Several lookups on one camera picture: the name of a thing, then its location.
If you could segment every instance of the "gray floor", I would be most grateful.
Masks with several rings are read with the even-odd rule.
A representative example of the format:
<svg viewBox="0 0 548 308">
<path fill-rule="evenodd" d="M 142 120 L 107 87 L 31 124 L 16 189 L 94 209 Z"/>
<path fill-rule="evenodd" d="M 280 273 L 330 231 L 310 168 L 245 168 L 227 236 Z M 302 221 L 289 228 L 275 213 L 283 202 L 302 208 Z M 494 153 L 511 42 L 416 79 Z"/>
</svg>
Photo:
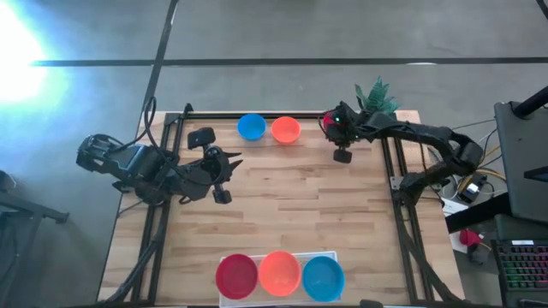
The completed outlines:
<svg viewBox="0 0 548 308">
<path fill-rule="evenodd" d="M 8 5 L 0 14 L 16 16 L 11 27 L 27 29 L 41 59 L 153 59 L 169 1 Z M 547 31 L 535 1 L 526 0 L 192 0 L 178 7 L 166 58 L 546 56 Z M 7 55 L 21 53 L 24 42 L 10 39 L 15 53 Z M 40 228 L 18 306 L 92 303 L 120 194 L 109 176 L 78 168 L 75 151 L 91 133 L 134 137 L 151 68 L 9 73 L 0 72 L 0 169 L 18 180 L 17 194 L 70 212 L 67 224 Z M 546 86 L 548 65 L 164 68 L 158 107 L 324 110 L 354 102 L 354 83 L 367 88 L 379 75 L 403 109 L 454 127 L 492 117 L 497 101 L 522 100 Z M 479 139 L 493 128 L 462 131 Z M 499 303 L 492 267 L 457 259 L 467 298 Z"/>
</svg>

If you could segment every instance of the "desk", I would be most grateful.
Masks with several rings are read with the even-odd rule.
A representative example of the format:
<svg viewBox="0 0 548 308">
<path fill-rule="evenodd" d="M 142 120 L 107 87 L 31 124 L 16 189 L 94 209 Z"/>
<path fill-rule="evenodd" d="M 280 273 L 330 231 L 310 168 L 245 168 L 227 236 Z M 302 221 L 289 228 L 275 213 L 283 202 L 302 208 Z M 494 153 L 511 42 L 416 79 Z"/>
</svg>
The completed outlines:
<svg viewBox="0 0 548 308">
<path fill-rule="evenodd" d="M 420 121 L 417 111 L 396 113 L 399 120 Z M 165 113 L 158 112 L 154 119 L 157 141 L 164 118 Z M 201 158 L 200 150 L 186 148 L 186 134 L 200 127 L 213 127 L 216 145 L 242 152 L 244 162 L 224 185 L 232 193 L 232 203 L 215 204 L 211 194 L 186 205 L 179 205 L 177 197 L 172 201 L 157 305 L 218 305 L 214 277 L 221 257 L 279 249 L 337 251 L 347 278 L 342 305 L 357 305 L 361 299 L 408 303 L 381 143 L 354 144 L 352 163 L 336 163 L 332 160 L 335 147 L 327 142 L 318 122 L 300 123 L 299 140 L 282 146 L 269 133 L 258 142 L 244 141 L 235 130 L 236 120 L 184 121 L 181 163 Z M 403 147 L 410 171 L 421 170 L 419 146 L 403 142 Z M 121 209 L 136 201 L 135 196 L 124 195 Z M 422 199 L 417 211 L 428 261 L 450 290 L 463 298 L 438 201 Z M 142 206 L 117 220 L 98 299 L 113 294 L 134 267 L 145 216 Z M 420 288 L 416 266 L 414 276 Z M 145 273 L 144 290 L 149 280 L 150 270 Z"/>
</svg>

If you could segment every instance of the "electrical cord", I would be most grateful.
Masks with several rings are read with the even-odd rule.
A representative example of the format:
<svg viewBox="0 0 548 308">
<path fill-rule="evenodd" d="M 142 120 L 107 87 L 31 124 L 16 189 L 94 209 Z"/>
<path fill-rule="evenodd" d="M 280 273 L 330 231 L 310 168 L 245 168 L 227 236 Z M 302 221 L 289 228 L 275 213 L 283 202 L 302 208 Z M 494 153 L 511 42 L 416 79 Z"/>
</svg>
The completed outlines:
<svg viewBox="0 0 548 308">
<path fill-rule="evenodd" d="M 481 162 L 483 162 L 483 160 L 485 159 L 485 156 L 486 156 L 486 152 L 487 152 L 487 145 L 489 144 L 489 138 L 497 131 L 497 129 L 493 129 L 492 132 L 490 132 L 488 135 L 487 135 L 487 139 L 485 140 L 485 145 L 483 147 L 483 156 L 481 157 Z"/>
<path fill-rule="evenodd" d="M 428 151 L 430 152 L 430 154 L 432 154 L 434 156 L 434 158 L 436 159 L 437 162 L 441 162 L 441 158 L 438 157 L 438 154 L 436 154 L 436 152 L 430 147 L 430 146 L 427 146 L 426 149 L 428 149 Z M 442 188 L 442 196 L 444 196 L 445 198 L 448 198 L 448 199 L 453 199 L 456 197 L 456 195 L 458 194 L 459 190 L 459 181 L 456 179 L 456 176 L 452 175 L 450 177 L 450 179 L 452 179 L 452 183 L 454 184 L 455 186 L 455 192 L 453 193 L 453 195 L 451 197 L 447 197 L 445 195 L 445 188 L 447 188 L 447 185 L 444 186 L 444 188 Z"/>
<path fill-rule="evenodd" d="M 453 128 L 451 128 L 451 129 L 452 129 L 452 130 L 456 130 L 456 129 L 461 129 L 461 128 L 465 128 L 465 127 L 471 127 L 471 126 L 474 126 L 474 125 L 479 125 L 479 124 L 483 124 L 483 123 L 487 123 L 487 122 L 491 122 L 491 121 L 495 121 L 495 119 L 484 120 L 484 121 L 477 121 L 477 122 L 474 122 L 474 123 L 470 123 L 470 124 L 466 124 L 466 125 L 461 125 L 461 126 L 458 126 L 458 127 L 453 127 Z"/>
<path fill-rule="evenodd" d="M 168 164 L 168 166 L 173 170 L 175 171 L 176 174 L 178 174 L 179 176 L 181 176 L 185 181 L 189 181 L 193 184 L 196 184 L 196 185 L 201 185 L 201 186 L 211 186 L 211 185 L 214 185 L 217 181 L 220 180 L 221 178 L 221 175 L 223 174 L 223 171 L 221 170 L 221 172 L 219 172 L 219 175 L 217 176 L 217 179 L 215 179 L 214 181 L 210 181 L 210 182 L 200 182 L 200 181 L 196 181 L 196 180 L 193 180 L 191 178 L 189 178 L 187 175 L 185 175 L 184 173 L 182 173 L 177 165 L 175 165 L 173 162 L 171 162 L 171 160 L 169 160 L 165 154 L 162 152 L 162 149 L 158 146 L 158 143 L 156 142 L 156 140 L 154 139 L 154 136 L 152 136 L 152 130 L 151 130 L 151 125 L 152 125 L 152 119 L 154 118 L 154 113 L 156 112 L 156 104 L 157 104 L 157 101 L 156 101 L 156 98 L 155 97 L 151 97 L 148 102 L 146 103 L 146 106 L 145 108 L 143 109 L 143 112 L 144 112 L 144 118 L 145 118 L 145 133 L 146 135 L 148 136 L 148 139 L 150 140 L 151 144 L 152 144 L 152 148 L 154 148 L 154 150 L 156 150 L 156 152 L 158 153 L 158 155 L 165 161 L 165 163 Z M 150 110 L 152 106 L 152 117 L 151 119 L 148 118 L 148 112 Z"/>
<path fill-rule="evenodd" d="M 479 167 L 480 167 L 480 168 L 484 168 L 484 167 L 485 167 L 486 165 L 488 165 L 488 164 L 495 163 L 495 162 L 496 162 L 500 157 L 502 157 L 502 156 L 503 156 L 503 154 L 501 154 L 501 155 L 499 155 L 499 156 L 493 158 L 493 159 L 490 160 L 488 163 L 484 163 L 484 164 L 482 164 L 482 165 L 479 166 Z"/>
<path fill-rule="evenodd" d="M 504 183 L 506 183 L 506 177 L 504 175 L 499 174 L 498 172 L 493 172 L 493 171 L 490 171 L 490 170 L 487 170 L 487 169 L 478 169 L 478 170 L 476 170 L 476 172 L 481 173 L 483 175 L 495 176 L 495 177 L 503 180 Z"/>
<path fill-rule="evenodd" d="M 500 145 L 497 145 L 495 146 L 494 148 L 490 149 L 486 154 L 485 154 L 485 157 L 488 157 L 490 156 L 494 151 L 498 150 L 500 148 Z"/>
<path fill-rule="evenodd" d="M 491 194 L 491 198 L 495 198 L 495 187 L 489 181 L 486 181 L 485 185 L 491 188 L 491 192 L 489 192 Z"/>
<path fill-rule="evenodd" d="M 154 100 L 154 105 L 152 106 L 152 113 L 151 113 L 151 121 L 150 123 L 152 123 L 154 121 L 154 115 L 156 114 L 156 98 L 155 97 L 151 97 L 151 99 L 148 101 L 148 103 L 144 106 L 145 109 L 148 108 L 148 104 L 150 103 L 151 100 Z M 123 145 L 122 142 L 120 142 L 119 140 L 118 143 L 120 143 L 121 145 L 119 147 L 117 147 L 116 149 L 113 149 L 110 151 L 110 153 L 116 153 L 116 152 L 119 152 L 119 151 L 123 151 L 123 150 L 126 150 L 127 148 L 129 148 L 131 145 L 134 145 L 136 144 L 137 142 L 139 142 L 139 140 L 143 139 L 143 137 L 145 137 L 146 135 L 146 130 L 143 131 L 143 133 L 141 133 L 139 136 L 137 136 L 137 138 L 129 141 L 127 144 Z"/>
<path fill-rule="evenodd" d="M 497 190 L 497 191 L 494 191 L 494 192 L 478 192 L 478 193 L 480 193 L 480 194 L 490 194 L 491 198 L 495 198 L 498 193 L 507 193 L 507 192 L 508 191 L 506 191 L 506 190 L 500 189 L 500 190 Z"/>
<path fill-rule="evenodd" d="M 131 205 L 128 206 L 127 208 L 125 208 L 125 209 L 123 209 L 123 210 L 120 210 L 120 211 L 118 212 L 118 217 L 120 217 L 120 215 L 121 215 L 122 213 L 126 212 L 127 210 L 133 209 L 135 206 L 137 206 L 137 205 L 139 205 L 139 204 L 142 204 L 143 202 L 145 202 L 145 201 L 143 201 L 142 199 L 140 199 L 139 202 L 135 202 L 134 204 L 131 204 Z"/>
</svg>

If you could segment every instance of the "rgb keyboard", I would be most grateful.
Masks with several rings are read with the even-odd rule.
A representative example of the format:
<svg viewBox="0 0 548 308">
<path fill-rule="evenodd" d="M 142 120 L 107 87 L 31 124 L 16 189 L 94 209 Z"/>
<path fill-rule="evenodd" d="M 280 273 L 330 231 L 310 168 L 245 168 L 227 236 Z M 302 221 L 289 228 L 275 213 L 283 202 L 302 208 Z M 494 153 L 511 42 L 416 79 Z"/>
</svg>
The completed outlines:
<svg viewBox="0 0 548 308">
<path fill-rule="evenodd" d="M 548 241 L 493 241 L 501 287 L 548 291 Z"/>
</svg>

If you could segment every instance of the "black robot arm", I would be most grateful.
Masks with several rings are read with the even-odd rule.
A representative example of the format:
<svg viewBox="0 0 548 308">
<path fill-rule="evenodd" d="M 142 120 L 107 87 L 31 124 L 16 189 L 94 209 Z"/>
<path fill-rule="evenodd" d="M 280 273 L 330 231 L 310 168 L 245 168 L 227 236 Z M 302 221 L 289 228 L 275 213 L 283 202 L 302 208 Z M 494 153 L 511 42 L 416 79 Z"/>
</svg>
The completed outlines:
<svg viewBox="0 0 548 308">
<path fill-rule="evenodd" d="M 230 163 L 229 158 L 240 153 L 226 153 L 213 145 L 215 133 L 210 127 L 188 134 L 188 148 L 201 146 L 200 160 L 178 165 L 179 157 L 152 145 L 122 145 L 116 139 L 95 134 L 84 139 L 78 149 L 76 163 L 89 171 L 114 175 L 119 181 L 113 186 L 122 193 L 134 189 L 135 194 L 149 205 L 161 204 L 173 195 L 181 195 L 180 203 L 204 198 L 211 187 L 220 204 L 229 203 L 229 191 L 223 183 L 242 160 Z"/>
<path fill-rule="evenodd" d="M 333 159 L 350 163 L 352 154 L 346 151 L 350 145 L 362 139 L 399 138 L 425 145 L 439 151 L 442 161 L 419 173 L 408 173 L 399 184 L 397 196 L 402 205 L 415 205 L 426 187 L 439 183 L 451 175 L 471 175 L 480 164 L 483 150 L 468 136 L 455 133 L 448 127 L 398 121 L 382 112 L 360 113 L 341 102 L 325 113 L 323 131 L 326 138 L 339 147 Z"/>
</svg>

